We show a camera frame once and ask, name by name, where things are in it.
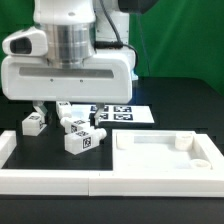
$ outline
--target green background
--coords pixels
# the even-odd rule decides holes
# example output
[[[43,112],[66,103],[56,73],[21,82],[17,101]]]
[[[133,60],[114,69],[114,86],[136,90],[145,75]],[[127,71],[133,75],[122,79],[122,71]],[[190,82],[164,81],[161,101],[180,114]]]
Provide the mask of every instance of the green background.
[[[0,1],[0,41],[33,24],[34,0]],[[224,95],[224,1],[160,0],[131,16],[139,76],[193,77]],[[0,61],[5,57],[0,50]]]

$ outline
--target black tabletop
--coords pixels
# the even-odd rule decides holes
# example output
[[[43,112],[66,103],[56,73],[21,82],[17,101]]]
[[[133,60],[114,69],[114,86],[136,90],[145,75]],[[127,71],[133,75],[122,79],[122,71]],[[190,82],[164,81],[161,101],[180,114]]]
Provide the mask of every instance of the black tabletop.
[[[113,128],[193,130],[205,133],[224,154],[224,97],[205,82],[190,78],[141,78],[131,105],[148,105],[154,124],[101,123],[107,138],[78,156],[64,150],[64,129],[48,102],[47,128],[23,136],[21,122],[32,103],[0,94],[0,133],[16,130],[18,145],[3,169],[112,170]],[[224,199],[174,197],[0,196],[1,223],[223,223]]]

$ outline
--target white base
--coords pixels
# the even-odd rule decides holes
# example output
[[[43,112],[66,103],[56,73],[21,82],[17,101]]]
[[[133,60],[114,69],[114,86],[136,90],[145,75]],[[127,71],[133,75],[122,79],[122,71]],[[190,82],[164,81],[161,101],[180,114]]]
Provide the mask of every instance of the white base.
[[[119,149],[118,136],[130,133],[134,141]],[[220,151],[207,135],[194,132],[192,149],[180,151],[176,133],[114,130],[113,171],[0,170],[0,194],[224,197]],[[186,166],[195,158],[208,161],[211,169]]]

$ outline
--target white tray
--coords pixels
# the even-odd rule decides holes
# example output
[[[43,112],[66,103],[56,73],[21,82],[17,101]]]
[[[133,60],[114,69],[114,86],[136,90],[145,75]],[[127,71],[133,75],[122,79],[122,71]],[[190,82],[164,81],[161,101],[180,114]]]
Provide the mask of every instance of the white tray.
[[[113,171],[0,170],[0,194],[224,197],[222,154],[194,132],[192,149],[177,150],[176,133],[114,130]],[[192,159],[211,169],[191,168]]]
[[[176,134],[177,131],[114,130],[114,171],[112,174],[101,172],[95,179],[92,177],[90,193],[224,197],[224,157],[220,151],[207,135],[195,132],[190,132],[192,149],[178,150],[175,148]],[[192,168],[193,159],[207,161],[211,169]]]

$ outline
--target small white box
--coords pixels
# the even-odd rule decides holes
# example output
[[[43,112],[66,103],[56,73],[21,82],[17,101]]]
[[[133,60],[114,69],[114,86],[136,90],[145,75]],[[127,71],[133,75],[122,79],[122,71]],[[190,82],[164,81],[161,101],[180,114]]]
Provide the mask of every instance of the small white box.
[[[57,101],[56,111],[59,119],[62,119],[63,117],[72,117],[72,106],[69,102]]]
[[[67,118],[67,117],[63,117],[61,119],[61,125],[65,128],[65,133],[67,134],[90,128],[89,121]]]
[[[23,135],[37,136],[46,127],[39,113],[33,112],[22,122]]]

